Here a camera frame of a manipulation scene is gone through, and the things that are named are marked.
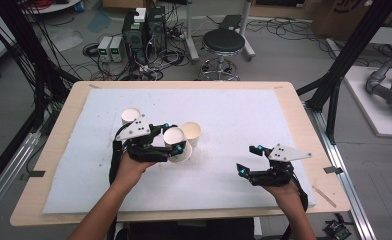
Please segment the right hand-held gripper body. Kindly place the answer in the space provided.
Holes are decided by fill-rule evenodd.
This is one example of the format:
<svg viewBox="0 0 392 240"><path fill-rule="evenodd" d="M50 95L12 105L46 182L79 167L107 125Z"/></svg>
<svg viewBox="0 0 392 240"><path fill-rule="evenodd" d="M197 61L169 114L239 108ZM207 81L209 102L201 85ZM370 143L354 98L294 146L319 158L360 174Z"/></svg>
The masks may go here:
<svg viewBox="0 0 392 240"><path fill-rule="evenodd" d="M277 144L271 148L271 153L266 157L270 167L265 171L251 171L254 177L250 183L254 186L283 186L294 177L294 160L310 158L312 154L293 147Z"/></svg>

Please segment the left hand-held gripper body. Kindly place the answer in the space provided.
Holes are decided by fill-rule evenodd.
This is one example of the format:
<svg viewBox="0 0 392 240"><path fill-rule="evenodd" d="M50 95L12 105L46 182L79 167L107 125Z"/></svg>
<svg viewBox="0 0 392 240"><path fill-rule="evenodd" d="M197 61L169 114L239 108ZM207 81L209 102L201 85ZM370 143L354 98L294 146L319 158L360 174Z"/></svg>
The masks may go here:
<svg viewBox="0 0 392 240"><path fill-rule="evenodd" d="M151 126L142 115L134 122L123 125L114 137L114 162L118 163L124 151L138 162L166 162L170 147L153 146L153 140L159 134L151 132Z"/></svg>

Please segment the white paper drinking cup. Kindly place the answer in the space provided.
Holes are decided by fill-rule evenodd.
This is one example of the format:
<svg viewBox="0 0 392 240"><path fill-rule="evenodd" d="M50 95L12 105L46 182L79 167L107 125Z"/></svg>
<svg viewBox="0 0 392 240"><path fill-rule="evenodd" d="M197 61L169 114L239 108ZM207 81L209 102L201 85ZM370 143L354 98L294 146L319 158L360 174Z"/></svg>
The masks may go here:
<svg viewBox="0 0 392 240"><path fill-rule="evenodd" d="M180 154L170 156L168 158L169 161L178 163L190 158L193 148L180 128L171 127L166 130L163 134L163 141L166 147L172 147L174 144L177 144L183 149Z"/></svg>
<svg viewBox="0 0 392 240"><path fill-rule="evenodd" d="M196 122L185 122L180 126L180 129L184 132L191 146L195 147L199 142L199 137L202 132L200 125Z"/></svg>

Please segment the person's right hand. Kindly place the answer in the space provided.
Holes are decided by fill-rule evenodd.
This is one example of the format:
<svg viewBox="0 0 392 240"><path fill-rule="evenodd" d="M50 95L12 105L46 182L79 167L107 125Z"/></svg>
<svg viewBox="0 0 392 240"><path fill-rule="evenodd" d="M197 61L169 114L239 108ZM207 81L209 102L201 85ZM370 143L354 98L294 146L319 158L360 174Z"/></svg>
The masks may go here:
<svg viewBox="0 0 392 240"><path fill-rule="evenodd" d="M264 186L264 189L275 198L280 208L301 204L298 188L292 182L280 187Z"/></svg>

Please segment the person's left hand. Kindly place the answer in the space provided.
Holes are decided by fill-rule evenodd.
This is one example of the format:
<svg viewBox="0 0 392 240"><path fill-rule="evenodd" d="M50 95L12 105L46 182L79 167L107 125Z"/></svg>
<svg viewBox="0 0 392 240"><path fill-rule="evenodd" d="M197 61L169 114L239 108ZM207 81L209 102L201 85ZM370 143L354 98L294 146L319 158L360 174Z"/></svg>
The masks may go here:
<svg viewBox="0 0 392 240"><path fill-rule="evenodd" d="M126 194L139 182L142 174L151 166L153 162L138 162L132 159L128 153L121 157L117 176L111 187L119 193Z"/></svg>

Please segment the thin wooden stick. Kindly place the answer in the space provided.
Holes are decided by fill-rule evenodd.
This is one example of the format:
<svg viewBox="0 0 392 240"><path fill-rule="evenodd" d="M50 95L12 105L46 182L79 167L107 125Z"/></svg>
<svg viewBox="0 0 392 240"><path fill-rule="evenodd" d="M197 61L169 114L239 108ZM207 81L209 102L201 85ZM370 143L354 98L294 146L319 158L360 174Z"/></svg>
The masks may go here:
<svg viewBox="0 0 392 240"><path fill-rule="evenodd" d="M312 188L323 198L325 199L332 207L336 208L337 205L335 202L332 201L323 191L321 191L318 187L312 186Z"/></svg>

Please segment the white foam mat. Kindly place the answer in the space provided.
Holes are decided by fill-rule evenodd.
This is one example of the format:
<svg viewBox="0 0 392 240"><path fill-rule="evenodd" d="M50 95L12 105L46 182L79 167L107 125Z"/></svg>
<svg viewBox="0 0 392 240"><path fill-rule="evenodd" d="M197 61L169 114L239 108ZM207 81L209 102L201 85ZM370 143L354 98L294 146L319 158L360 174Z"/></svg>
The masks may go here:
<svg viewBox="0 0 392 240"><path fill-rule="evenodd" d="M274 198L240 177L236 168L268 168L268 160L250 153L250 146L294 143L274 91L93 89L56 169L44 213L86 213L103 195L109 186L112 141L128 108L138 109L153 125L196 122L202 133L187 160L147 169L122 211L274 206Z"/></svg>

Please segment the person's dark clothing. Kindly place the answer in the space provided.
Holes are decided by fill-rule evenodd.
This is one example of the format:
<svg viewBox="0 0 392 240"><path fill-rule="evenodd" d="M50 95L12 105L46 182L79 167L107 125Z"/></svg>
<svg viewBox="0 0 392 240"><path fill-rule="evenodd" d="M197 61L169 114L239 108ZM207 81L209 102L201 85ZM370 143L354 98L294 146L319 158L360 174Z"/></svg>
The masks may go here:
<svg viewBox="0 0 392 240"><path fill-rule="evenodd" d="M254 219L211 219L197 225L179 221L138 222L121 229L115 240L253 240Z"/></svg>

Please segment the grey power supply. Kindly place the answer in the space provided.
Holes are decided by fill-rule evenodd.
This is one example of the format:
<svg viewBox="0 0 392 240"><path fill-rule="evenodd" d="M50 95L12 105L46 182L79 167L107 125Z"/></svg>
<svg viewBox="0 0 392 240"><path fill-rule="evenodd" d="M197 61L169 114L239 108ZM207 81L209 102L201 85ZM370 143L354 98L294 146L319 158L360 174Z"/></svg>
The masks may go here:
<svg viewBox="0 0 392 240"><path fill-rule="evenodd" d="M105 36L98 45L98 53L102 62L111 62L110 44L112 38Z"/></svg>
<svg viewBox="0 0 392 240"><path fill-rule="evenodd" d="M123 38L121 36L114 36L112 38L110 52L114 62L121 62L123 60L125 49Z"/></svg>

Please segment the black computer tower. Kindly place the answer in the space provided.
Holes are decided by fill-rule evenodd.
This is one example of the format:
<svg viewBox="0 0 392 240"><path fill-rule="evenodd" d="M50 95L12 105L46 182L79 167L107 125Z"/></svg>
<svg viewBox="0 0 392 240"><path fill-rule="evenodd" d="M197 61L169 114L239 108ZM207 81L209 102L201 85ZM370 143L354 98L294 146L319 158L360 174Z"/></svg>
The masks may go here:
<svg viewBox="0 0 392 240"><path fill-rule="evenodd" d="M147 29L145 22L135 20L137 16L138 12L136 10L127 12L122 27L122 34L127 45L128 54L138 63L145 65L147 63L145 56Z"/></svg>
<svg viewBox="0 0 392 240"><path fill-rule="evenodd" d="M147 15L150 40L154 52L160 52L167 48L166 26L165 26L165 7L151 7Z"/></svg>

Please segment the white floor board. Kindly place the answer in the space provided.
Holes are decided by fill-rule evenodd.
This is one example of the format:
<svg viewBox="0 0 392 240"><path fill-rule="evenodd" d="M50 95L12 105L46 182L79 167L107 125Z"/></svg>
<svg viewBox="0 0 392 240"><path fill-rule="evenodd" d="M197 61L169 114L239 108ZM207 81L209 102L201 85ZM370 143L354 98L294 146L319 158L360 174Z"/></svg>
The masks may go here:
<svg viewBox="0 0 392 240"><path fill-rule="evenodd" d="M365 90L367 78L376 70L376 67L353 66L346 74L345 82L375 135L392 137L392 107Z"/></svg>

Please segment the teal floor sheet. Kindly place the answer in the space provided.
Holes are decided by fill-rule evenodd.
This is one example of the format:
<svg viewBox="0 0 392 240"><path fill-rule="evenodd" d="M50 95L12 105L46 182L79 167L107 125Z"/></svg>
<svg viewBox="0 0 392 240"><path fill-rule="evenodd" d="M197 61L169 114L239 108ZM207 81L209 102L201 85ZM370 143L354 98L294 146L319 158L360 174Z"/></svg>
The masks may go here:
<svg viewBox="0 0 392 240"><path fill-rule="evenodd" d="M90 32L99 33L108 28L111 22L111 18L105 12L97 12L88 24L87 29Z"/></svg>

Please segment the brown cardboard box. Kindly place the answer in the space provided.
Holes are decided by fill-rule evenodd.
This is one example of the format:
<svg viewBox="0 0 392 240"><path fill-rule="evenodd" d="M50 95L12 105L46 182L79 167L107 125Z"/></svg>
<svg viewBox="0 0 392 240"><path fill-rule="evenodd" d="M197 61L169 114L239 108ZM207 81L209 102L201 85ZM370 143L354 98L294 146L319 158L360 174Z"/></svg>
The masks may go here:
<svg viewBox="0 0 392 240"><path fill-rule="evenodd" d="M342 41L371 39L392 17L392 0L321 0L312 12L318 38Z"/></svg>

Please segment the round white table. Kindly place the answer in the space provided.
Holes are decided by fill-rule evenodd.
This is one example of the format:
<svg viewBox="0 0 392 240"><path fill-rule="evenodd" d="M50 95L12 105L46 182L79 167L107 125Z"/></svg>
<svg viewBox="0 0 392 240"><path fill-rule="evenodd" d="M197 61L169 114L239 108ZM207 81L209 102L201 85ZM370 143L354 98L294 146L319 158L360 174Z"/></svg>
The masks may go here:
<svg viewBox="0 0 392 240"><path fill-rule="evenodd" d="M73 7L80 2L81 0L26 0L20 9L26 14L45 14Z"/></svg>

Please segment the grey shelf panel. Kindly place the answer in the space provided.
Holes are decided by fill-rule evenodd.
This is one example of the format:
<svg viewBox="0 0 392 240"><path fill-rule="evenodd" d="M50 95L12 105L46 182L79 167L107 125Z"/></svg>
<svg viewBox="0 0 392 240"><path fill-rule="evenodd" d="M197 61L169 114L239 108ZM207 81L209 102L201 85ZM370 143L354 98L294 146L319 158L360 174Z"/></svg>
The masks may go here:
<svg viewBox="0 0 392 240"><path fill-rule="evenodd" d="M381 27L370 40L371 43L392 44L392 28Z"/></svg>

